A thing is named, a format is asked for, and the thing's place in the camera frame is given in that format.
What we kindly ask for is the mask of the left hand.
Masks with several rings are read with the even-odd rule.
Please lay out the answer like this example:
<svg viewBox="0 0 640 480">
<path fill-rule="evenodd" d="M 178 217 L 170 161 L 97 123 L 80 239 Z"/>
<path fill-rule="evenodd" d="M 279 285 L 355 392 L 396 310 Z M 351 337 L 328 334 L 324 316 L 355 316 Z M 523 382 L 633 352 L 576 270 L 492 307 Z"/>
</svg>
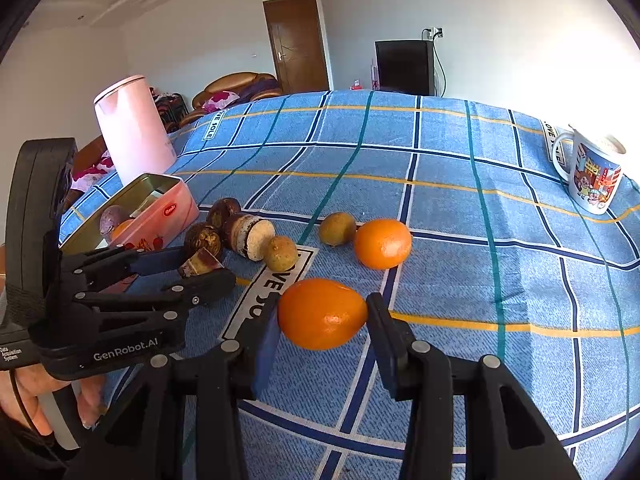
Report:
<svg viewBox="0 0 640 480">
<path fill-rule="evenodd" d="M 68 386 L 68 382 L 50 376 L 41 364 L 16 368 L 15 385 L 21 396 L 24 407 L 32 424 L 43 436 L 52 434 L 52 428 L 39 402 L 39 397 Z M 1 372 L 1 411 L 30 428 L 27 418 L 22 413 L 16 400 L 11 382 L 10 370 Z M 106 383 L 104 375 L 82 378 L 79 381 L 80 391 L 77 396 L 77 409 L 82 426 L 89 429 L 104 413 L 102 392 Z"/>
</svg>

